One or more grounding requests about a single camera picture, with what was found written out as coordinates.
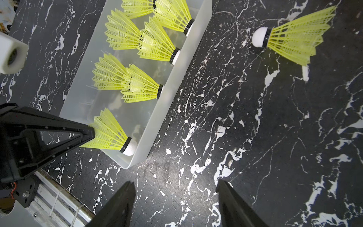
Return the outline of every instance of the shuttlecock cork base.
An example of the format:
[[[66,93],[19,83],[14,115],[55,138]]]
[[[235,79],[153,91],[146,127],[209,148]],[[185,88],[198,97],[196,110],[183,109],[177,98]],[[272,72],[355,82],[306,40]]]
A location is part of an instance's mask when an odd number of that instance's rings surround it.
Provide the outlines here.
[[[160,98],[160,95],[161,95],[161,92],[163,92],[163,89],[164,89],[164,85],[160,84],[159,89],[158,89],[158,94],[156,95],[156,99]]]
[[[194,23],[194,19],[191,19],[190,21],[189,21],[189,23],[187,24],[187,26],[185,27],[185,29],[184,29],[184,31],[183,31],[183,33],[184,33],[184,35],[185,36],[187,36],[188,37],[188,35],[189,35],[189,33],[190,33],[190,31],[192,30],[192,27],[193,27],[193,23]]]
[[[252,44],[255,47],[267,47],[272,28],[260,27],[252,36]]]
[[[125,144],[120,149],[120,152],[124,155],[131,156],[135,153],[136,148],[137,142],[131,137],[128,137]]]
[[[175,48],[175,50],[173,51],[173,53],[171,55],[171,58],[169,60],[169,63],[172,64],[172,65],[175,65],[176,60],[179,57],[179,54],[180,54],[180,49],[179,48]]]

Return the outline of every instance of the plastic shuttlecock skirt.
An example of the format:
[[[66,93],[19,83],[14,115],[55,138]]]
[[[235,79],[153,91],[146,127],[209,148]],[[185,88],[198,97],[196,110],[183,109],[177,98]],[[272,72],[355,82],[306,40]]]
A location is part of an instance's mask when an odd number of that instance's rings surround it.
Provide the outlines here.
[[[174,58],[179,49],[175,48],[165,30],[155,18],[145,22],[145,29],[141,30],[142,38],[138,46],[140,58],[159,61],[176,61]]]
[[[95,130],[95,138],[80,147],[121,150],[128,138],[107,108],[101,111],[99,117],[94,117],[94,123],[90,126]]]
[[[139,46],[141,32],[136,25],[120,10],[111,10],[105,23],[107,42],[114,50],[136,49]]]
[[[116,57],[111,54],[104,54],[95,63],[96,69],[92,72],[98,90],[122,90],[124,88],[123,76],[127,73],[125,67]]]
[[[159,98],[162,85],[156,83],[150,76],[135,65],[130,65],[125,76],[125,89],[121,91],[126,103],[141,102]]]
[[[323,42],[322,34],[330,28],[327,24],[334,16],[336,6],[306,15],[282,26],[273,28],[267,47],[285,58],[306,66],[315,47]]]
[[[194,19],[185,0],[157,0],[155,5],[155,17],[164,27],[188,34]]]
[[[152,13],[156,5],[155,0],[123,0],[121,7],[125,15],[133,19]]]

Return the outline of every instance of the black bracket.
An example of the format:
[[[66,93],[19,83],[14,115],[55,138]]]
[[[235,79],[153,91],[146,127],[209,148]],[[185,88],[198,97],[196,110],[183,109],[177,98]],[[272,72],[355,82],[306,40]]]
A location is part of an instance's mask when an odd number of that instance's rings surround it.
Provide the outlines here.
[[[42,131],[74,133],[75,136],[47,145],[42,140]],[[0,182],[24,179],[94,136],[94,129],[88,125],[30,107],[0,105]]]
[[[16,189],[13,192],[13,197],[24,208],[30,206],[30,203],[34,200],[40,180],[35,175],[30,175],[24,180],[18,180]]]

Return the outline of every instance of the red wire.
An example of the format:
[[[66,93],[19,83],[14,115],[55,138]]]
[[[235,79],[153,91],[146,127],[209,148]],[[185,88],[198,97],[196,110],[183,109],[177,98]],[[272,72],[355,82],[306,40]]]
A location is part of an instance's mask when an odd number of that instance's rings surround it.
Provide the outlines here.
[[[11,195],[11,198],[12,199],[14,199],[14,197],[13,197],[13,192],[15,191],[15,189],[16,189],[16,182],[14,182],[14,185],[15,185],[15,187],[13,188],[13,190],[11,191],[11,193],[10,193],[10,195]]]

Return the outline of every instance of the black band on shuttlecock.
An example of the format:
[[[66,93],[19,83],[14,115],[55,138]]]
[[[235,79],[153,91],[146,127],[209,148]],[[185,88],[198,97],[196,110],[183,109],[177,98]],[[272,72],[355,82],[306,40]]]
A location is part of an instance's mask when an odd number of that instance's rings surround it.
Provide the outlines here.
[[[163,90],[163,85],[159,85],[159,89],[158,89],[158,94],[156,95],[156,99],[159,99],[160,98],[160,95],[161,95],[161,91]]]
[[[122,148],[120,149],[120,152],[123,154],[128,146],[128,144],[130,143],[131,141],[131,137],[128,137],[125,144],[122,146]]]
[[[189,23],[187,24],[187,26],[184,29],[184,35],[187,35],[188,34],[188,31],[189,31],[190,27],[192,26],[193,22],[194,22],[194,19],[191,19],[189,21]]]
[[[266,31],[266,35],[264,37],[264,42],[262,44],[262,47],[267,47],[267,43],[269,42],[269,38],[270,38],[270,35],[271,35],[271,31],[272,29],[271,28],[268,28],[267,31]]]
[[[175,50],[174,50],[174,52],[173,52],[173,54],[171,55],[171,57],[170,57],[170,64],[173,64],[173,60],[174,60],[174,58],[175,58],[175,55],[176,55],[176,53],[179,51],[180,49],[179,48],[175,48]]]

